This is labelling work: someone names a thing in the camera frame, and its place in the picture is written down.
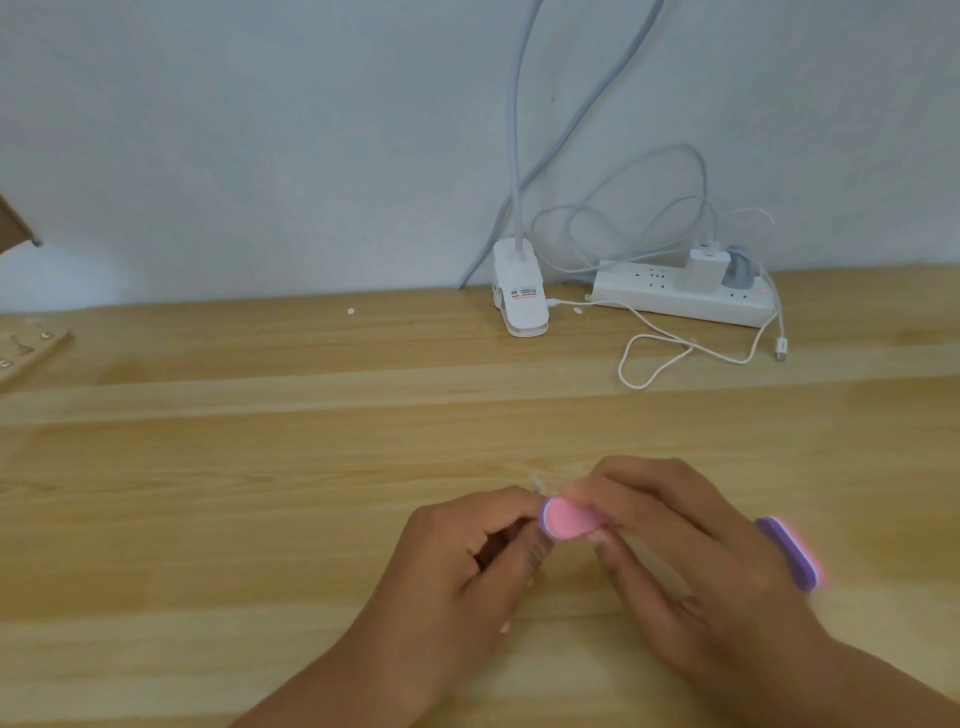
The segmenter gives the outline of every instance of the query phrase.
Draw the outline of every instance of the power outlet socket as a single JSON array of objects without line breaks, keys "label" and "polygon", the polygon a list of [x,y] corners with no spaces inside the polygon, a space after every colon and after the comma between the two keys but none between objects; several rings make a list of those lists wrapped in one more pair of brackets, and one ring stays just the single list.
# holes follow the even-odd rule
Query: power outlet socket
[{"label": "power outlet socket", "polygon": [[684,268],[602,261],[587,300],[638,311],[759,328],[776,312],[773,291],[759,276],[747,289],[718,286],[710,293],[684,290]]}]

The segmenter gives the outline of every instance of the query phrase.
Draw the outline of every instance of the wooden desk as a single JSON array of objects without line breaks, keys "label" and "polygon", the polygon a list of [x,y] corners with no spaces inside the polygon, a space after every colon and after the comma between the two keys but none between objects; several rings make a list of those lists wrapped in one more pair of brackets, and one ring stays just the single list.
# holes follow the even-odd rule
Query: wooden desk
[{"label": "wooden desk", "polygon": [[[778,280],[787,363],[768,336],[646,393],[614,373],[628,313],[562,307],[517,340],[488,289],[53,317],[75,339],[0,397],[0,724],[224,725],[348,625],[415,506],[611,452],[679,454],[789,519],[830,629],[960,697],[960,268]],[[633,376],[673,352],[638,346]],[[573,544],[426,722],[718,721]]]}]

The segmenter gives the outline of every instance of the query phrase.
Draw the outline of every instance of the label sticker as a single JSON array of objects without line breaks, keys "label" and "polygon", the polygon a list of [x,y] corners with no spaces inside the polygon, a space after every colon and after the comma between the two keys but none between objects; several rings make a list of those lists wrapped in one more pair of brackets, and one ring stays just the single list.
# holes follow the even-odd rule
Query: label sticker
[{"label": "label sticker", "polygon": [[534,299],[537,297],[536,288],[515,288],[510,292],[510,298],[513,301],[522,301],[523,299]]}]

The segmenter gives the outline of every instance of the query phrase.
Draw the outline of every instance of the cord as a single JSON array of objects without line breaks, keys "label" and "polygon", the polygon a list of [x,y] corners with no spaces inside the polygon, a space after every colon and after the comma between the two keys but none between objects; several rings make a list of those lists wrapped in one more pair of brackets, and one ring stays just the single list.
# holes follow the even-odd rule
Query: cord
[{"label": "cord", "polygon": [[[773,320],[777,318],[777,315],[774,314],[765,322],[763,322],[763,325],[756,332],[756,336],[754,337],[754,343],[750,347],[750,352],[747,354],[745,358],[736,359],[736,358],[733,358],[732,356],[726,356],[725,354],[715,352],[714,350],[701,346],[696,342],[687,341],[686,339],[682,338],[682,336],[678,336],[677,334],[670,333],[669,331],[666,331],[656,326],[655,324],[653,324],[649,319],[647,319],[646,316],[644,316],[642,313],[637,311],[635,308],[630,308],[628,305],[624,303],[620,303],[618,301],[579,301],[578,302],[578,301],[564,301],[562,299],[547,299],[547,305],[550,307],[553,307],[559,304],[577,305],[577,306],[615,305],[620,308],[626,308],[628,311],[633,313],[641,322],[646,324],[652,330],[656,331],[657,334],[660,334],[660,335],[657,335],[653,333],[639,333],[633,338],[631,338],[630,341],[627,342],[627,346],[623,350],[623,355],[620,357],[620,363],[617,364],[616,366],[616,375],[619,377],[620,381],[623,383],[624,386],[634,390],[646,389],[647,387],[649,387],[651,384],[654,383],[657,377],[660,376],[661,372],[663,372],[665,369],[672,366],[673,364],[677,363],[678,361],[683,359],[685,356],[688,356],[694,350],[709,354],[710,356],[716,359],[720,359],[720,361],[726,361],[729,364],[737,364],[737,365],[749,364],[751,361],[753,361],[754,354],[756,354],[756,346],[760,343],[760,337],[763,336],[763,332],[767,329],[768,326],[770,326]],[[634,345],[634,342],[640,339],[654,339],[655,341],[663,341],[663,342],[666,342],[667,344],[680,344],[684,346],[685,349],[682,353],[679,353],[676,356],[674,356],[672,359],[668,359],[663,364],[660,364],[658,368],[642,384],[632,384],[631,382],[627,381],[627,378],[625,376],[623,376],[623,365],[627,363],[627,358],[630,356],[630,349]]]},{"label": "cord", "polygon": [[[622,242],[622,244],[624,245],[624,247],[627,248],[627,250],[628,250],[628,252],[629,252],[629,251],[635,246],[635,243],[639,243],[640,240],[642,240],[643,236],[644,236],[652,227],[654,227],[654,225],[657,223],[657,221],[658,221],[658,220],[661,218],[661,216],[666,212],[666,210],[669,209],[669,208],[673,205],[673,203],[671,203],[667,208],[663,209],[663,210],[657,215],[657,217],[654,218],[653,222],[644,229],[644,231],[640,234],[640,236],[638,237],[637,240],[631,240],[631,239],[629,239],[629,238],[627,237],[627,235],[626,235],[624,232],[622,232],[622,231],[621,231],[619,228],[617,228],[613,223],[611,223],[610,220],[608,220],[607,217],[606,217],[602,212],[600,212],[596,207],[592,206],[592,205],[590,204],[590,201],[591,201],[591,200],[600,192],[600,190],[603,189],[607,184],[609,184],[610,182],[612,182],[616,177],[618,177],[619,175],[623,174],[624,172],[626,172],[626,171],[629,170],[630,168],[636,166],[637,164],[640,164],[640,163],[643,162],[643,161],[646,161],[647,159],[656,157],[656,156],[661,155],[661,154],[665,154],[665,153],[667,153],[667,152],[676,152],[676,151],[689,152],[689,153],[694,157],[694,159],[696,160],[697,166],[700,168],[700,175],[701,175],[701,179],[702,179],[702,182],[701,182],[701,195],[702,195],[704,198],[706,198],[706,196],[708,195],[708,192],[709,192],[709,186],[708,186],[708,175],[707,175],[707,161],[704,159],[703,154],[702,154],[702,153],[700,152],[700,150],[697,149],[695,146],[693,146],[692,144],[688,144],[688,143],[686,143],[686,142],[681,142],[681,143],[679,143],[679,144],[670,144],[670,145],[667,145],[667,146],[664,146],[664,147],[659,147],[658,149],[655,149],[655,150],[650,151],[650,152],[644,152],[644,153],[642,153],[642,154],[636,155],[635,157],[633,157],[632,159],[630,159],[630,160],[627,161],[626,163],[620,165],[620,166],[617,167],[615,170],[613,170],[612,172],[610,172],[610,174],[608,174],[606,177],[604,177],[602,180],[600,180],[600,182],[598,182],[598,183],[590,190],[590,192],[589,192],[585,197],[583,197],[583,198],[580,200],[580,202],[575,203],[575,204],[558,205],[558,206],[553,206],[553,207],[548,207],[548,208],[546,208],[546,209],[542,209],[540,212],[537,213],[536,216],[534,216],[534,219],[531,221],[531,223],[530,223],[530,232],[533,232],[533,230],[534,230],[534,229],[536,228],[536,226],[537,226],[537,221],[538,221],[543,215],[550,214],[550,213],[552,213],[552,212],[557,212],[557,211],[562,210],[562,209],[570,210],[569,214],[566,216],[566,219],[565,219],[565,221],[564,221],[565,239],[566,239],[566,241],[570,244],[570,248],[573,250],[573,252],[577,255],[577,257],[580,258],[581,262],[583,262],[583,263],[584,263],[585,265],[587,265],[587,266],[592,265],[591,262],[587,259],[586,255],[585,255],[585,253],[584,253],[583,248],[581,248],[580,244],[577,242],[577,239],[576,239],[576,237],[575,237],[574,234],[573,234],[573,230],[570,228],[570,225],[571,225],[571,223],[573,222],[573,218],[574,218],[574,217],[576,217],[576,216],[577,216],[578,214],[580,214],[581,212],[587,212],[587,213],[593,215],[594,217],[596,217],[596,218],[604,225],[604,227],[606,227],[610,232],[612,232],[615,237],[619,238],[619,240]],[[707,206],[708,206],[708,203],[707,203],[707,202],[701,201],[701,203],[700,203],[700,208],[697,210],[697,215],[696,215],[696,217],[691,221],[691,223],[689,224],[689,226],[687,226],[687,229],[684,231],[684,234],[681,236],[681,238],[680,238],[679,240],[676,240],[676,241],[674,241],[673,243],[671,243],[671,244],[670,244],[670,247],[672,247],[673,245],[676,245],[677,243],[684,242],[684,241],[686,240],[686,237],[690,234],[690,229],[696,227],[697,224],[698,224],[698,223],[700,222],[700,220],[702,219],[704,210],[707,208]],[[714,223],[713,223],[713,227],[714,227],[714,233],[713,233],[713,235],[714,235],[714,237],[716,237],[716,227],[717,227],[717,225],[716,225],[716,214],[715,214],[715,213],[714,213]],[[551,265],[550,267],[556,269],[557,266]],[[579,272],[579,273],[586,273],[586,272],[588,272],[588,271],[584,270],[584,271],[578,271],[578,272]]]},{"label": "cord", "polygon": [[[637,241],[642,240],[650,232],[650,230],[653,229],[653,227],[657,224],[660,218],[663,217],[663,215],[665,215],[673,206],[678,205],[679,203],[685,202],[687,200],[700,200],[701,205],[705,206],[710,211],[710,214],[713,218],[712,239],[716,239],[717,227],[718,227],[717,212],[716,212],[716,209],[713,207],[713,204],[710,202],[710,200],[708,200],[706,197],[703,197],[702,195],[684,195],[683,197],[678,197],[676,200],[673,200],[667,203],[667,205],[664,206],[664,208],[654,216],[654,219],[651,220],[647,224],[647,226],[640,232],[640,235],[637,237]],[[546,210],[546,211],[553,211],[554,209],[562,209],[564,207],[567,207],[567,206],[550,208],[550,210]],[[537,222],[541,214],[543,213],[539,213],[537,217],[534,218],[534,223]],[[614,228],[612,225],[608,225],[608,227],[610,227],[612,230],[617,231],[616,228]],[[685,238],[680,238],[679,240],[674,240],[673,242],[667,243],[666,245],[660,246],[659,248],[655,248],[650,251],[645,251],[644,253],[641,253],[639,255],[634,255],[625,260],[610,260],[604,265],[601,265],[599,262],[596,263],[595,265],[590,265],[589,261],[586,260],[582,255],[580,255],[579,249],[578,249],[578,256],[581,258],[581,260],[583,260],[588,265],[588,267],[586,268],[564,268],[563,266],[553,263],[550,260],[547,260],[545,257],[543,257],[542,251],[538,252],[538,257],[540,258],[540,262],[542,262],[544,265],[547,265],[550,268],[553,268],[555,271],[560,271],[561,273],[570,273],[570,274],[592,273],[594,271],[602,270],[603,268],[606,268],[608,266],[615,265],[616,263],[632,263],[638,260],[643,260],[645,258],[652,257],[653,255],[661,255],[671,250],[678,243],[684,242],[684,241],[685,241]]]},{"label": "cord", "polygon": [[[774,218],[773,214],[771,214],[769,210],[765,210],[763,209],[763,207],[742,207],[741,209],[736,209],[733,212],[731,212],[731,215],[746,214],[748,212],[752,212],[753,214],[757,214],[757,215],[760,215],[761,217],[766,218],[770,222],[770,227],[773,230],[777,229],[777,220]],[[767,272],[767,269],[764,267],[762,263],[757,262],[756,260],[753,260],[748,255],[743,255],[743,257],[745,257],[747,260],[749,260],[751,263],[753,263],[757,267],[760,273],[760,277],[766,281],[767,285],[770,286],[771,293],[774,294],[774,305],[777,307],[777,323],[778,323],[778,327],[780,328],[780,337],[777,339],[777,348],[776,348],[777,361],[786,361],[787,349],[789,344],[786,338],[786,329],[783,324],[783,306],[780,305],[780,291],[777,290],[777,285],[774,283],[773,278],[771,278],[770,274]]]},{"label": "cord", "polygon": [[507,158],[510,163],[510,194],[514,201],[514,243],[516,251],[523,254],[523,211],[520,209],[520,161],[516,150],[516,97],[520,89],[520,67],[523,65],[523,53],[527,49],[527,41],[537,21],[537,13],[543,0],[533,0],[523,28],[520,30],[520,40],[516,44],[514,63],[510,68],[510,96],[507,100]]},{"label": "cord", "polygon": [[[633,59],[636,55],[636,52],[640,49],[640,46],[643,44],[643,41],[646,40],[646,37],[650,34],[650,29],[653,28],[654,22],[657,20],[657,16],[660,14],[660,9],[663,7],[663,0],[654,0],[653,6],[650,8],[650,11],[647,13],[646,18],[643,20],[643,25],[640,26],[640,30],[634,36],[634,39],[631,41],[630,46],[619,58],[619,60],[613,65],[607,75],[600,79],[600,83],[596,85],[590,95],[584,100],[584,103],[580,105],[576,113],[573,114],[573,118],[570,119],[569,123],[566,125],[564,131],[558,136],[553,144],[550,145],[550,148],[543,154],[540,158],[540,161],[534,165],[534,168],[531,169],[527,176],[523,178],[520,183],[520,191],[525,189],[530,185],[530,182],[535,180],[547,165],[550,164],[564,147],[566,142],[569,140],[573,133],[576,131],[577,127],[580,126],[580,122],[583,121],[584,117],[587,115],[587,112],[593,107],[593,104],[596,103],[596,100],[600,98],[604,91],[613,83],[613,80],[622,73],[623,69],[627,67],[627,64]],[[507,212],[510,209],[511,197],[508,196],[500,204],[500,209],[496,214],[496,220],[493,222],[493,230],[490,233],[490,237],[487,239],[487,242],[484,244],[483,249],[480,251],[479,255],[473,260],[472,263],[468,266],[466,271],[460,276],[457,280],[456,287],[463,288],[467,285],[467,281],[470,280],[470,277],[476,273],[477,268],[480,267],[480,264],[487,258],[490,254],[490,251],[493,249],[493,244],[497,241],[497,238],[500,235],[500,230],[503,227],[503,221],[507,216]]]}]

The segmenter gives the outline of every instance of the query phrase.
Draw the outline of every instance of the pink nail buffer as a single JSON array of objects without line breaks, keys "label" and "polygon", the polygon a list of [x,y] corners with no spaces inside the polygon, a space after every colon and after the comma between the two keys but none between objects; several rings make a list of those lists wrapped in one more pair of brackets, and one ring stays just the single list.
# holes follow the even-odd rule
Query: pink nail buffer
[{"label": "pink nail buffer", "polygon": [[[554,541],[567,541],[612,523],[599,511],[577,505],[561,497],[552,497],[540,509],[540,528]],[[756,526],[783,553],[794,582],[804,592],[824,583],[823,570],[803,542],[780,519],[762,518]]]},{"label": "pink nail buffer", "polygon": [[554,541],[567,541],[612,523],[599,511],[577,505],[561,497],[552,497],[540,509],[540,528]]}]

